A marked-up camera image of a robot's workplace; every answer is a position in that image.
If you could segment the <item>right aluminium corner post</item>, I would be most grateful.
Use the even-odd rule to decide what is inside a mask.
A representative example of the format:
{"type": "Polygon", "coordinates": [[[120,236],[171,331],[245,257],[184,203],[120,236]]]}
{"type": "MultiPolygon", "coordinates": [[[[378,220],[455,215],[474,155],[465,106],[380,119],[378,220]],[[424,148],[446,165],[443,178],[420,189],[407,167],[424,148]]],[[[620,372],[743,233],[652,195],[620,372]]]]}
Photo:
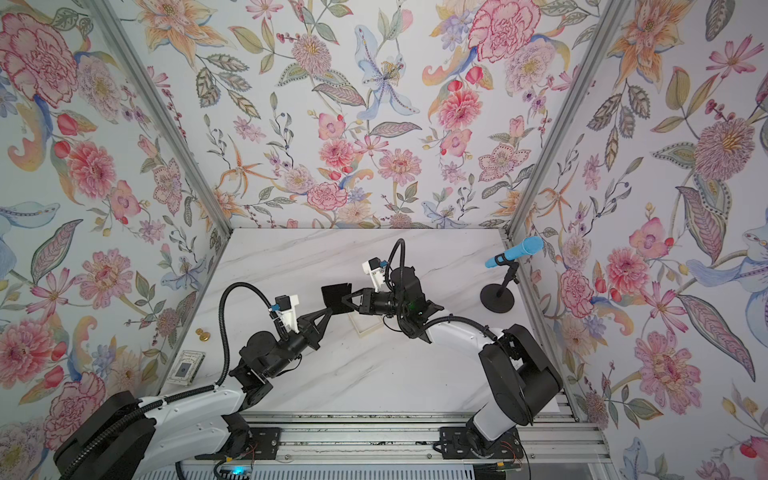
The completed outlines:
{"type": "Polygon", "coordinates": [[[560,145],[572,127],[580,105],[587,97],[589,86],[607,51],[608,43],[619,30],[622,18],[629,5],[629,1],[606,2],[606,9],[595,25],[595,34],[581,62],[580,73],[573,81],[569,92],[565,96],[561,110],[554,118],[551,133],[544,143],[539,159],[533,165],[531,176],[525,183],[523,196],[516,213],[508,225],[502,229],[502,239],[506,243],[511,243],[524,233],[525,218],[533,205],[549,168],[555,161],[560,145]]]}

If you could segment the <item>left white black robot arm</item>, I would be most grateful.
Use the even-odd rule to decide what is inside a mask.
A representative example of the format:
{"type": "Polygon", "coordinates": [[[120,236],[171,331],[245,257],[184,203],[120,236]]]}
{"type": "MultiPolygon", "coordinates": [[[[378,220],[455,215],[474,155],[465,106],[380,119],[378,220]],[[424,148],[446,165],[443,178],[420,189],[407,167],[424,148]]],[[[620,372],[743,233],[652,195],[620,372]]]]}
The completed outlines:
{"type": "Polygon", "coordinates": [[[64,479],[132,479],[199,455],[236,457],[257,446],[243,411],[273,389],[306,348],[318,349],[332,311],[298,319],[298,331],[283,340],[251,336],[238,365],[222,384],[165,397],[111,396],[55,452],[64,479]]]}

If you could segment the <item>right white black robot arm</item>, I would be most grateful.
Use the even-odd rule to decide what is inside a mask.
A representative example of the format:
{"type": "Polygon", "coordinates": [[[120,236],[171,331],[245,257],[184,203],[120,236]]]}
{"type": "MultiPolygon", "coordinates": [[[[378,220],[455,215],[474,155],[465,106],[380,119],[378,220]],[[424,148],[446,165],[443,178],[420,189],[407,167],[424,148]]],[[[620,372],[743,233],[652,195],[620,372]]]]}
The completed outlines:
{"type": "Polygon", "coordinates": [[[449,347],[479,362],[491,399],[463,427],[444,427],[434,445],[445,459],[521,455],[517,428],[531,426],[563,388],[563,380],[532,333],[520,324],[493,329],[473,319],[443,313],[424,294],[412,267],[370,274],[372,287],[341,285],[347,311],[393,318],[410,339],[449,347]]]}

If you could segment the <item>cream jewelry box base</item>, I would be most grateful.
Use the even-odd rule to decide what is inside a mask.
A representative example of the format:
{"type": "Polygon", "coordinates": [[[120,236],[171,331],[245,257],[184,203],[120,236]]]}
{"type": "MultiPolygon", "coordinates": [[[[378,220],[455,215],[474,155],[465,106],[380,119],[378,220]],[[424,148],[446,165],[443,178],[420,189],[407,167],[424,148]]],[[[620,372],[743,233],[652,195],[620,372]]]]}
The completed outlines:
{"type": "Polygon", "coordinates": [[[350,312],[348,317],[355,332],[360,338],[372,334],[383,327],[383,319],[381,316],[361,315],[358,312],[350,312]]]}

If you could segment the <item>blue microphone on stand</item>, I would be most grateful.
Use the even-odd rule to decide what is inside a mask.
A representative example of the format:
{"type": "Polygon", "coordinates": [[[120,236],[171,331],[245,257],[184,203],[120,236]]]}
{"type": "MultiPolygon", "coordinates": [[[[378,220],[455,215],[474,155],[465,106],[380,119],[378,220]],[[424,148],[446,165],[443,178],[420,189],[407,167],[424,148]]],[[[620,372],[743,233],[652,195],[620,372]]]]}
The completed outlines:
{"type": "Polygon", "coordinates": [[[499,255],[488,259],[484,266],[487,269],[505,267],[506,273],[500,284],[487,284],[480,292],[481,304],[489,311],[503,314],[512,310],[515,297],[509,289],[510,283],[518,283],[517,272],[522,257],[533,256],[544,247],[543,239],[539,236],[525,238],[519,244],[507,249],[499,255]]]}

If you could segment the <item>small gold knob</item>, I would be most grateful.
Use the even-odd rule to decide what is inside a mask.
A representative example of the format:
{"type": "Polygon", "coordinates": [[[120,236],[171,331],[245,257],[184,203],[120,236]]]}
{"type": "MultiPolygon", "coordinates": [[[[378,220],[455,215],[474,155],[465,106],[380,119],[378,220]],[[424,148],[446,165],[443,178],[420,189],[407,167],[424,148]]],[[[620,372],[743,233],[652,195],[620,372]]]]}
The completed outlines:
{"type": "Polygon", "coordinates": [[[207,342],[211,337],[211,334],[208,331],[203,330],[202,328],[196,329],[195,334],[198,336],[198,339],[201,342],[207,342]]]}

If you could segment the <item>left aluminium corner post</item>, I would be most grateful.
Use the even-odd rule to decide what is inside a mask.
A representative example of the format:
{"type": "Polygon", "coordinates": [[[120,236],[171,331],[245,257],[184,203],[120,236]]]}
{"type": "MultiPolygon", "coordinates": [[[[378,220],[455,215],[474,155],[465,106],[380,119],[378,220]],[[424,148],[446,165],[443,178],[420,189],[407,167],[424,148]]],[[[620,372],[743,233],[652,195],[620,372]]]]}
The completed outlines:
{"type": "Polygon", "coordinates": [[[204,175],[194,158],[194,154],[189,149],[166,109],[163,96],[151,80],[145,65],[140,60],[131,41],[120,25],[114,10],[108,1],[85,0],[84,5],[94,19],[95,24],[102,29],[108,45],[116,50],[116,59],[125,68],[127,77],[132,81],[139,95],[146,102],[153,122],[176,154],[176,159],[190,180],[191,186],[199,194],[199,199],[208,213],[209,220],[214,227],[220,230],[224,242],[228,242],[233,233],[233,228],[222,213],[219,203],[214,197],[213,190],[205,181],[204,175]]]}

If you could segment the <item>small framed card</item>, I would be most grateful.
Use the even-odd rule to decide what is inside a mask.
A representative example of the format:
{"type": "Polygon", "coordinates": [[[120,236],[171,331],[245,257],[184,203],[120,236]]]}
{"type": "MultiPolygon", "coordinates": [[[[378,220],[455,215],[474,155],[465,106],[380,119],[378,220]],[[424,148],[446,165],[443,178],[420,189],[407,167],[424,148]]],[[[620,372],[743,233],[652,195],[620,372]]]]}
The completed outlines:
{"type": "Polygon", "coordinates": [[[165,382],[171,385],[190,386],[202,363],[205,353],[201,351],[184,350],[176,358],[166,376],[165,382]]]}

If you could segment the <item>black foam necklace insert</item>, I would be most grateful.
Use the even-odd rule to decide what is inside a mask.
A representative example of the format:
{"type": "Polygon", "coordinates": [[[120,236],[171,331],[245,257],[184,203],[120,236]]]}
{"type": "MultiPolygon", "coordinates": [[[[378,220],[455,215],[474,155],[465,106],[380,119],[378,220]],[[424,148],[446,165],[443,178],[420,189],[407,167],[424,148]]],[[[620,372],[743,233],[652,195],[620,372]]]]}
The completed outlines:
{"type": "Polygon", "coordinates": [[[330,309],[333,315],[346,314],[353,311],[345,298],[352,293],[351,283],[338,283],[326,285],[321,288],[321,293],[326,308],[330,309]]]}

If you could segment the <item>aluminium corner post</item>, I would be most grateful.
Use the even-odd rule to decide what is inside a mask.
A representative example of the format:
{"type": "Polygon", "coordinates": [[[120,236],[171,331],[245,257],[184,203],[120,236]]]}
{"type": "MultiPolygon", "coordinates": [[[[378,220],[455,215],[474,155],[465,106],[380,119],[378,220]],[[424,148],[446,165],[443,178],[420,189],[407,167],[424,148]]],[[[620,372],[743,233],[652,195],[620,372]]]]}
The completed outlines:
{"type": "Polygon", "coordinates": [[[166,109],[163,96],[151,80],[145,65],[140,60],[131,41],[120,25],[114,10],[108,1],[85,0],[84,5],[94,19],[95,24],[102,29],[108,45],[116,50],[116,59],[125,68],[127,77],[132,81],[139,95],[146,102],[153,122],[176,154],[176,159],[190,180],[191,186],[199,194],[199,199],[208,213],[209,220],[214,227],[220,230],[224,242],[228,242],[233,233],[233,228],[222,213],[219,203],[214,197],[213,190],[205,181],[204,175],[194,158],[194,154],[189,149],[166,109]]]}
{"type": "Polygon", "coordinates": [[[589,86],[607,51],[608,43],[619,30],[622,18],[629,5],[629,1],[606,2],[606,9],[595,25],[595,34],[581,62],[580,73],[573,81],[569,92],[565,96],[561,110],[554,118],[551,133],[544,143],[539,159],[533,165],[531,176],[525,183],[523,196],[516,213],[508,225],[502,229],[502,239],[506,243],[511,243],[524,233],[525,218],[533,205],[549,168],[555,161],[560,145],[572,127],[580,105],[587,97],[589,86]]]}

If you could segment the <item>aluminium mounting rail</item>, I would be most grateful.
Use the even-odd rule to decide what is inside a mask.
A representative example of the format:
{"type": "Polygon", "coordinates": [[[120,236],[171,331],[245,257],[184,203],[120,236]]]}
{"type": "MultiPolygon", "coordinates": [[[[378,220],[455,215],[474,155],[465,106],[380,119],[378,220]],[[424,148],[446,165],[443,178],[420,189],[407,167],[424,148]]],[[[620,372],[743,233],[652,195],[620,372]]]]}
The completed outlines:
{"type": "MultiPolygon", "coordinates": [[[[276,464],[435,463],[432,444],[442,427],[463,427],[467,412],[286,413],[246,412],[252,427],[281,430],[276,464]]],[[[603,434],[571,414],[544,413],[518,429],[533,463],[608,463],[603,434]]]]}

